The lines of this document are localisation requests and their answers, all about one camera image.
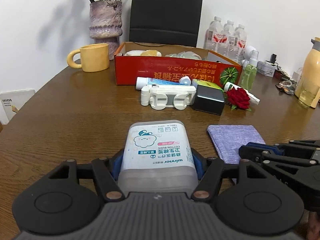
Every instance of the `open box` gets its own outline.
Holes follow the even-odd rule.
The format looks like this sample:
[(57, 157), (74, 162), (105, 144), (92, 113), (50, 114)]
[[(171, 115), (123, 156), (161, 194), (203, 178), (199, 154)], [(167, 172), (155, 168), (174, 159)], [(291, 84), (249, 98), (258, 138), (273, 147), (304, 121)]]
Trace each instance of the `open box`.
[[(124, 56), (130, 50), (148, 49), (158, 50), (162, 57)], [(165, 57), (183, 51), (192, 51), (203, 60)], [(210, 81), (223, 87), (226, 82), (237, 84), (241, 69), (241, 65), (216, 52), (180, 45), (124, 42), (115, 52), (117, 85), (135, 85), (137, 77), (179, 82), (181, 77), (189, 76), (190, 79)]]

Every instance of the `artificial red rose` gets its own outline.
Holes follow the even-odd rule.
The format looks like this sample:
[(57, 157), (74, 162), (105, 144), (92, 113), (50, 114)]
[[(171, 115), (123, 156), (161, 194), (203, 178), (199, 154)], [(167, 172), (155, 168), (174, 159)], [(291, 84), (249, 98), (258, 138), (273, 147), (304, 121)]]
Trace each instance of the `artificial red rose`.
[(249, 109), (249, 100), (247, 92), (243, 88), (235, 89), (234, 87), (227, 91), (229, 102), (240, 109)]

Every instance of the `folded purple towel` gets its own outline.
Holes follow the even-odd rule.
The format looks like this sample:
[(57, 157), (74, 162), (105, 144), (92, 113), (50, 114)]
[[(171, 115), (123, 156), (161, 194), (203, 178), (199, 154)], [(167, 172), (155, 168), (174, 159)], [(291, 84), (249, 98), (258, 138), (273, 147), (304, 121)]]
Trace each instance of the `folded purple towel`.
[(239, 163), (238, 150), (242, 145), (248, 142), (265, 143), (252, 125), (209, 125), (208, 133), (225, 163)]

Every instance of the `yellow mug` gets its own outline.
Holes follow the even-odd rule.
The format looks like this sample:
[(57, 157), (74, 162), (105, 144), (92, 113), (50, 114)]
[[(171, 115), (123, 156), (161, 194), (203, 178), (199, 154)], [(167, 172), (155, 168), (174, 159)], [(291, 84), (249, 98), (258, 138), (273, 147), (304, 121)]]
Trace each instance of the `yellow mug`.
[[(73, 61), (74, 55), (78, 53), (80, 53), (81, 64)], [(97, 43), (76, 49), (67, 56), (67, 63), (72, 68), (82, 68), (84, 72), (107, 69), (109, 67), (109, 45)]]

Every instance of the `vase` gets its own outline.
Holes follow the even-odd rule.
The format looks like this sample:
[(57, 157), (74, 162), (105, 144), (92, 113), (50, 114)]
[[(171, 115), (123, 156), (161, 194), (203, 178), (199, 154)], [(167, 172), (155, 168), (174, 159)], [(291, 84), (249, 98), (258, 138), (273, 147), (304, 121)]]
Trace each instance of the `vase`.
[(122, 2), (117, 0), (96, 1), (90, 4), (90, 38), (95, 43), (109, 44), (109, 59), (119, 47), (122, 35)]

